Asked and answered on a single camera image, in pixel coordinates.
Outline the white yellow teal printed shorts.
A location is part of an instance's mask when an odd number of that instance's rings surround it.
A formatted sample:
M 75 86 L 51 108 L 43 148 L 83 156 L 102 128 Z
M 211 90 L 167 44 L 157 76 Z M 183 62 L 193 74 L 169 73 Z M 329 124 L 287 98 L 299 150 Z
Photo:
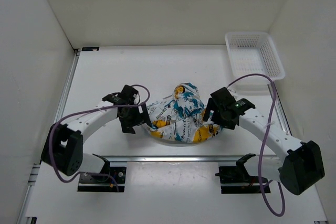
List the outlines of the white yellow teal printed shorts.
M 223 130 L 213 121 L 203 120 L 205 109 L 197 86 L 181 83 L 171 95 L 147 106 L 151 125 L 145 128 L 162 141 L 199 144 Z

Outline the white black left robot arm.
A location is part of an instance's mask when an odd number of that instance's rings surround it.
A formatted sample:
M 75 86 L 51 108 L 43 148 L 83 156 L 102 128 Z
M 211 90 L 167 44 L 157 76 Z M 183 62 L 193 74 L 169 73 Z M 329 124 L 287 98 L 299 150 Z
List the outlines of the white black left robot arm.
M 141 101 L 138 85 L 124 85 L 109 93 L 91 110 L 76 112 L 54 123 L 49 130 L 41 161 L 50 165 L 64 183 L 87 174 L 98 182 L 111 178 L 110 162 L 97 154 L 84 153 L 85 141 L 107 123 L 119 120 L 121 131 L 135 134 L 134 127 L 151 125 L 146 102 Z

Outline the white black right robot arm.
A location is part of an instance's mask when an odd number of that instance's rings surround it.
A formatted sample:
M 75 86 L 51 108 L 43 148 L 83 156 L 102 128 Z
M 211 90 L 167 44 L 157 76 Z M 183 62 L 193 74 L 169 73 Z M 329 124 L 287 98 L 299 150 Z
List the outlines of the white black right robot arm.
M 233 130 L 240 126 L 268 146 L 277 160 L 246 154 L 236 162 L 236 177 L 247 182 L 260 175 L 280 182 L 294 195 L 300 195 L 325 176 L 321 149 L 314 141 L 303 142 L 268 123 L 249 100 L 236 100 L 227 88 L 213 93 L 208 100 L 205 121 Z

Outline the white perforated plastic basket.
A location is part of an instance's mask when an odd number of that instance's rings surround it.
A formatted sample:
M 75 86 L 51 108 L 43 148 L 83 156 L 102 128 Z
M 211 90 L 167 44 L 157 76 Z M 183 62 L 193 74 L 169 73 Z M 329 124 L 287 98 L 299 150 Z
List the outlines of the white perforated plastic basket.
M 268 33 L 228 32 L 225 43 L 235 80 L 253 73 L 264 74 L 272 81 L 284 79 L 283 65 Z

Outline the aluminium table rail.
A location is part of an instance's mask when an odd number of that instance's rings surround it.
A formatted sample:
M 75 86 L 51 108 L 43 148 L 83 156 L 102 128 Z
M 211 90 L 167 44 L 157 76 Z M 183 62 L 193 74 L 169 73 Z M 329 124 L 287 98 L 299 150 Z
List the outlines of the aluminium table rail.
M 242 155 L 103 156 L 111 162 L 235 162 Z

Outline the aluminium right side rail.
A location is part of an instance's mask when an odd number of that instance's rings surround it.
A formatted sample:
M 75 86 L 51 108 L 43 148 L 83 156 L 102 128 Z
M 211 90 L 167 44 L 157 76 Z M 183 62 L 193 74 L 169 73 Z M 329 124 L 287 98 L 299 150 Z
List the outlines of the aluminium right side rail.
M 276 123 L 289 135 L 292 135 L 292 127 L 289 126 L 282 102 L 277 91 L 277 102 L 274 108 Z M 267 194 L 270 205 L 276 212 L 281 211 L 282 202 L 277 182 L 270 183 L 271 193 Z M 269 223 L 330 223 L 323 208 L 316 185 L 311 186 L 300 196 L 295 196 L 282 186 L 285 199 L 285 213 L 282 217 L 276 217 L 266 207 Z

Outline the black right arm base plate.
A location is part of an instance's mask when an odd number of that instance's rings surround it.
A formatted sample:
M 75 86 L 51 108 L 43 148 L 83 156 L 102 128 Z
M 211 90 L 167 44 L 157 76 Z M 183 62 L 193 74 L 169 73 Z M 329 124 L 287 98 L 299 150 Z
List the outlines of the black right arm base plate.
M 221 194 L 260 194 L 257 176 L 242 175 L 234 166 L 220 166 L 215 176 L 220 179 Z

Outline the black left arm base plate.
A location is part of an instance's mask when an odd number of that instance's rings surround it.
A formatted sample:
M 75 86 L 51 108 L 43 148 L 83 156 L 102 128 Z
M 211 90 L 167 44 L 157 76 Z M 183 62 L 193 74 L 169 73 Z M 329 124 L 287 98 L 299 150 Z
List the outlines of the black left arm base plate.
M 90 193 L 123 193 L 125 190 L 125 180 L 127 168 L 125 166 L 110 166 L 109 175 L 91 176 L 80 175 L 77 191 Z

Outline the aluminium left side rail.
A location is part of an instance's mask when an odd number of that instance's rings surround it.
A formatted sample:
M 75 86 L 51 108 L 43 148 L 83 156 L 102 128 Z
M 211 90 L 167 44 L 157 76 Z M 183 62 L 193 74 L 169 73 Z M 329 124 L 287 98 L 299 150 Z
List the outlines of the aluminium left side rail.
M 74 59 L 72 60 L 72 63 L 71 63 L 71 66 L 70 66 L 70 69 L 68 71 L 68 75 L 66 78 L 66 82 L 64 84 L 60 100 L 58 102 L 56 115 L 54 117 L 54 122 L 58 121 L 64 113 L 65 104 L 68 99 L 68 94 L 69 94 L 72 80 L 73 80 L 73 77 L 76 71 L 80 53 L 81 53 L 80 48 L 74 49 Z M 26 216 L 26 214 L 27 214 L 27 209 L 28 209 L 28 206 L 29 206 L 32 194 L 33 194 L 35 183 L 38 177 L 40 165 L 41 165 L 41 160 L 38 163 L 33 163 L 31 172 L 29 174 L 26 194 L 25 194 L 21 209 L 19 211 L 19 215 L 18 215 L 16 223 L 36 223 L 37 221 L 37 217 L 28 217 Z

